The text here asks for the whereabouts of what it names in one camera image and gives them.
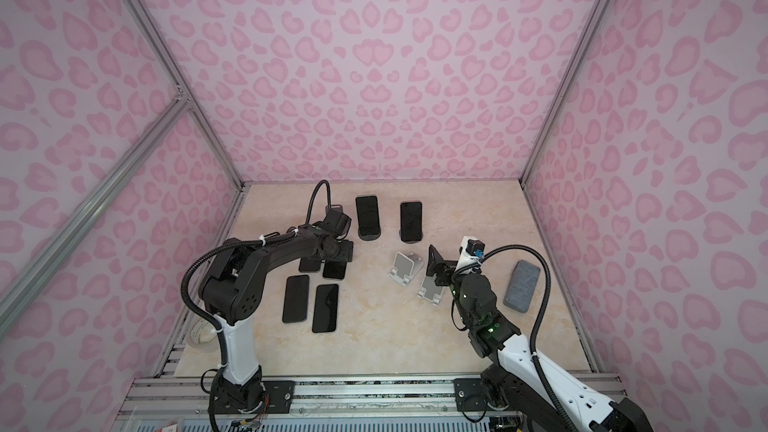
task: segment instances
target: marble floor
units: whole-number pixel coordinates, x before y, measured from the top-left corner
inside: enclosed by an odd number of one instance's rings
[[[254,239],[302,223],[313,187],[252,186],[230,236]],[[426,262],[430,244],[446,259],[456,260],[464,235],[484,241],[486,251],[520,243],[546,257],[518,182],[338,182],[331,185],[331,193],[333,203],[341,204],[352,218],[348,238],[355,243],[353,262],[348,264],[346,278],[341,282],[324,279],[320,272],[309,274],[309,317],[298,324],[284,324],[281,318],[286,278],[299,274],[299,261],[275,268],[267,275],[264,298],[254,313],[256,356],[264,375],[479,372],[487,367],[490,360],[479,358],[466,332],[454,328],[448,292],[438,306],[416,296],[426,264],[407,287],[395,283],[389,270],[396,252],[415,252]],[[357,237],[355,197],[371,194],[379,198],[382,235],[364,242]],[[423,203],[424,239],[408,245],[398,236],[399,204],[411,200]],[[322,219],[325,204],[323,188],[316,200],[313,222]],[[520,259],[537,262],[526,252],[504,252],[489,259],[483,273],[499,297],[499,309],[529,334],[544,292],[543,274],[527,313],[502,304],[510,274]],[[325,283],[340,285],[338,328],[331,334],[313,334],[315,289]],[[554,277],[538,350],[565,369],[589,369]],[[199,377],[218,362],[218,348],[202,352],[187,346],[174,375]]]

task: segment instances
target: wire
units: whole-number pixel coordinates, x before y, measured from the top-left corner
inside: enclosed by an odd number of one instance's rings
[[[210,390],[206,390],[205,386],[203,385],[203,380],[205,379],[205,375],[208,372],[217,372],[217,371],[218,369],[208,369],[205,372],[203,372],[203,375],[200,376],[200,388],[203,389],[203,392],[205,392],[206,394],[210,394]]]
[[[542,305],[538,309],[538,314],[536,315],[536,320],[533,323],[533,328],[531,329],[531,337],[528,340],[528,347],[531,350],[531,361],[533,362],[533,366],[536,369],[536,374],[538,375],[538,379],[542,382],[542,385],[544,386],[544,390],[547,392],[547,396],[549,397],[550,401],[552,402],[552,405],[554,406],[554,409],[558,412],[558,415],[560,418],[562,418],[563,422],[565,423],[565,427],[570,430],[570,432],[578,432],[578,429],[576,428],[576,425],[571,420],[571,416],[568,415],[568,412],[565,411],[565,408],[563,408],[563,405],[560,403],[560,399],[558,399],[558,396],[554,393],[554,390],[552,390],[552,386],[549,384],[549,380],[547,380],[547,376],[544,374],[544,370],[542,369],[542,364],[538,358],[538,354],[536,353],[536,337],[538,336],[538,331],[542,327],[542,321],[544,320],[544,312],[547,311],[547,303],[549,303],[549,294],[552,290],[552,275],[549,271],[549,265],[547,265],[547,261],[544,260],[544,257],[542,254],[538,253],[537,250],[530,248],[527,245],[522,244],[512,244],[512,245],[504,245],[502,247],[498,247],[493,249],[487,254],[484,254],[477,262],[473,264],[467,264],[463,267],[457,268],[456,271],[452,274],[451,280],[453,280],[458,276],[458,274],[469,270],[470,268],[477,267],[480,264],[483,264],[485,261],[490,259],[496,254],[500,254],[502,252],[506,252],[507,250],[523,250],[527,253],[533,255],[536,257],[536,259],[542,264],[542,268],[544,269],[544,296],[542,298]]]
[[[222,330],[221,322],[219,322],[213,314],[210,314],[209,312],[206,312],[202,308],[198,307],[197,304],[190,297],[189,284],[190,284],[190,280],[192,279],[192,275],[194,275],[197,269],[200,268],[202,264],[205,264],[208,259],[218,254],[221,254],[225,250],[229,250],[231,248],[237,248],[237,247],[262,247],[263,245],[273,245],[273,244],[278,244],[286,240],[289,240],[295,236],[296,236],[295,234],[289,233],[289,234],[283,234],[283,235],[273,235],[269,238],[266,238],[264,242],[262,242],[261,240],[251,240],[251,241],[243,241],[243,242],[232,242],[229,244],[220,245],[219,247],[209,250],[208,252],[203,254],[200,258],[198,258],[195,262],[193,262],[192,265],[190,265],[190,267],[187,269],[187,272],[181,278],[181,285],[180,285],[181,301],[193,313],[210,322],[214,326],[214,330],[217,331],[216,336],[219,339],[219,352],[221,353],[221,367],[218,368],[216,375],[214,376],[214,380],[210,384],[210,390],[207,392],[210,395],[208,399],[208,419],[210,421],[210,428],[212,429],[213,432],[220,432],[219,427],[216,424],[216,417],[214,416],[214,400],[216,396],[215,391],[219,386],[219,382],[222,378],[222,374],[224,373],[224,368],[226,367],[229,356],[226,350],[226,339],[224,337],[224,331]],[[210,371],[211,370],[207,370],[206,372],[204,372],[203,376],[205,376]],[[200,377],[200,387],[203,389],[203,391],[205,391],[205,388],[203,388],[203,377]]]
[[[482,398],[482,397],[481,397],[479,394],[468,395],[468,396],[467,396],[467,397],[464,399],[464,401],[462,402],[462,408],[463,408],[463,406],[464,406],[464,404],[466,403],[466,401],[467,401],[467,400],[469,400],[469,399],[473,399],[473,398]],[[460,410],[460,412],[462,413],[462,415],[464,416],[464,418],[466,418],[466,420],[469,420],[469,421],[470,421],[470,422],[472,422],[473,424],[476,424],[476,423],[480,422],[481,420],[485,419],[485,414],[486,414],[486,412],[487,412],[487,411],[486,411],[485,409],[483,409],[482,415],[481,415],[480,417],[476,418],[476,419],[470,418],[468,415],[466,415],[466,413],[464,412],[464,410]]]
[[[310,223],[310,217],[312,217],[312,206],[315,205],[315,197],[317,196],[317,192],[320,190],[320,187],[322,186],[322,184],[326,185],[326,190],[328,191],[328,208],[331,208],[331,184],[329,184],[327,180],[323,179],[317,183],[317,185],[315,186],[315,190],[312,191],[312,198],[310,198],[310,206],[306,210],[306,220],[304,221],[305,224]]]
[[[454,296],[453,301],[451,302],[451,322],[453,322],[453,326],[456,327],[456,330],[459,332],[463,332],[469,328],[468,325],[465,325],[464,328],[458,328],[456,325],[456,319],[453,317],[453,308],[456,306],[456,296]]]

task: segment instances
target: pink leopard print wall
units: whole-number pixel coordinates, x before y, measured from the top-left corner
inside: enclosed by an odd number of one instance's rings
[[[594,0],[145,0],[240,173],[516,178]]]
[[[768,427],[768,0],[617,0],[532,186],[657,432]]]
[[[172,97],[120,0],[0,0],[0,295]]]
[[[233,194],[183,117],[0,344],[0,429],[108,430]]]

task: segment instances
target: black smartphone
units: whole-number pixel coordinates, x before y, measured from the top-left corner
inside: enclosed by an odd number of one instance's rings
[[[379,199],[376,196],[355,198],[357,207],[357,235],[360,240],[375,240],[382,234],[379,223]]]
[[[400,240],[415,244],[424,238],[422,234],[422,203],[400,203]]]
[[[339,313],[339,286],[322,284],[317,286],[315,315],[312,317],[312,332],[326,334],[336,330],[336,316]]]
[[[346,276],[346,262],[326,262],[322,266],[322,277],[342,281]]]
[[[286,280],[283,300],[283,323],[304,322],[310,305],[310,276],[293,275]]]
[[[320,272],[322,262],[307,257],[299,259],[299,272]]]

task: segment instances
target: gray power bank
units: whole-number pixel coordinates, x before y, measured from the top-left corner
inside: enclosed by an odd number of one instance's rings
[[[531,306],[533,292],[541,269],[521,260],[514,266],[512,277],[509,279],[507,292],[504,294],[504,305],[518,312],[527,312]]]

